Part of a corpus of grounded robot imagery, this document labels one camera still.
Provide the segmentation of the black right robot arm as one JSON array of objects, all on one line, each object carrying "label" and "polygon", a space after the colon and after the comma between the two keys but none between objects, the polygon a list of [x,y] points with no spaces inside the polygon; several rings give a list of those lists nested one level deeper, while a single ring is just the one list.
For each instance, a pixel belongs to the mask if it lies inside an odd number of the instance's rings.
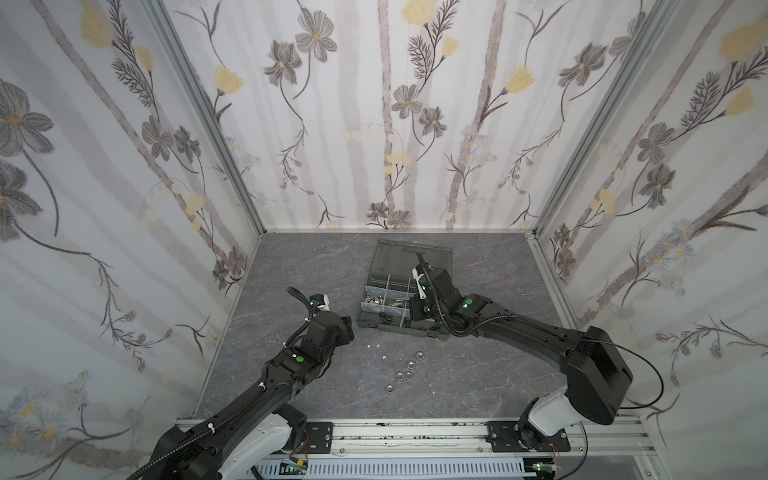
[{"label": "black right robot arm", "polygon": [[[491,298],[464,295],[450,274],[431,267],[421,253],[411,275],[418,291],[412,305],[453,337],[469,336],[515,347],[558,368],[565,384],[532,400],[514,426],[514,438],[525,451],[539,450],[561,437],[565,429],[585,421],[611,425],[625,409],[649,408],[665,393],[658,368],[642,355],[619,345],[597,327],[577,330],[558,327],[515,313]],[[651,368],[659,393],[646,403],[625,406],[634,375],[622,356],[628,353]]]}]

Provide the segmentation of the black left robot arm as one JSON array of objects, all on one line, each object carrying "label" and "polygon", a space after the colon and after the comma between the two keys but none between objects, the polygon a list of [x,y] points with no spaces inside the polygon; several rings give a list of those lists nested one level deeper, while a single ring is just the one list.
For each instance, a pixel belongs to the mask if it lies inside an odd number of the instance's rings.
[{"label": "black left robot arm", "polygon": [[131,479],[239,479],[264,457],[303,442],[306,416],[289,401],[322,377],[335,350],[354,340],[352,320],[325,294],[287,292],[306,308],[302,326],[235,400],[184,431],[174,426]]}]

